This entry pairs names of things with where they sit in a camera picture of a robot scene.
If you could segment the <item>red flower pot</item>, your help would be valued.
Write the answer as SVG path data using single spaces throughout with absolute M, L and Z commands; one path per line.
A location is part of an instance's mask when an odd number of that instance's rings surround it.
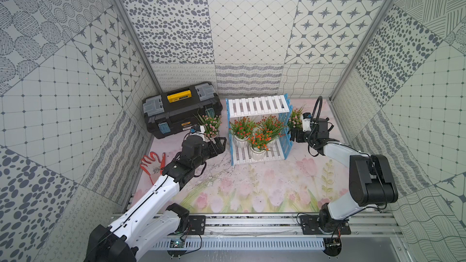
M 282 135 L 285 124 L 277 116 L 264 116 L 257 126 L 258 143 L 261 148 L 268 147 L 269 143 L 275 141 Z
M 248 116 L 235 119 L 229 123 L 229 133 L 233 136 L 234 144 L 238 148 L 247 149 L 249 146 L 249 139 L 253 133 L 258 129 L 258 123 Z

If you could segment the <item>orange flower pot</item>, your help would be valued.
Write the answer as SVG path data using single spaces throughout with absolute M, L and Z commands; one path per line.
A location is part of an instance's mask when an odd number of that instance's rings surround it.
M 249 152 L 254 161 L 263 160 L 269 150 L 269 143 L 272 142 L 271 131 L 254 132 L 248 139 Z

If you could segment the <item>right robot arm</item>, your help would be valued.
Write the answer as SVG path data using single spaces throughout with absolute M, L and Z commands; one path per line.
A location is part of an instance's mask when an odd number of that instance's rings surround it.
M 314 149 L 318 155 L 349 168 L 348 193 L 325 203 L 319 212 L 320 230 L 332 234 L 349 217 L 365 209 L 385 209 L 398 200 L 399 193 L 387 157 L 371 155 L 330 138 L 333 126 L 328 121 L 305 113 L 301 117 L 302 128 L 293 128 L 290 140 L 307 143 L 308 149 Z

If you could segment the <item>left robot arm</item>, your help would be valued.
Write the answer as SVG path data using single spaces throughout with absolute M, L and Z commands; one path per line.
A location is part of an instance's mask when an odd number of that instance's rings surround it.
M 188 227 L 189 211 L 173 203 L 162 216 L 155 214 L 205 168 L 208 159 L 226 150 L 225 137 L 206 142 L 199 133 L 188 136 L 181 152 L 165 166 L 151 189 L 126 213 L 109 226 L 97 226 L 90 234 L 85 261 L 136 262 L 155 243 L 170 234 L 182 234 Z

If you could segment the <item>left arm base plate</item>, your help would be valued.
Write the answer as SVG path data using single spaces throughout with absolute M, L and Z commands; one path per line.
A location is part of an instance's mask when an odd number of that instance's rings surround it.
M 180 224 L 173 235 L 203 235 L 205 233 L 206 216 L 205 215 L 190 215 L 183 217 Z

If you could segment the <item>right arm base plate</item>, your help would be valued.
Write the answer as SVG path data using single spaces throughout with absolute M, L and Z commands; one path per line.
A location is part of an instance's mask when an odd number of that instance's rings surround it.
M 316 214 L 298 213 L 296 217 L 303 235 L 350 235 L 351 229 L 348 220 L 323 220 Z

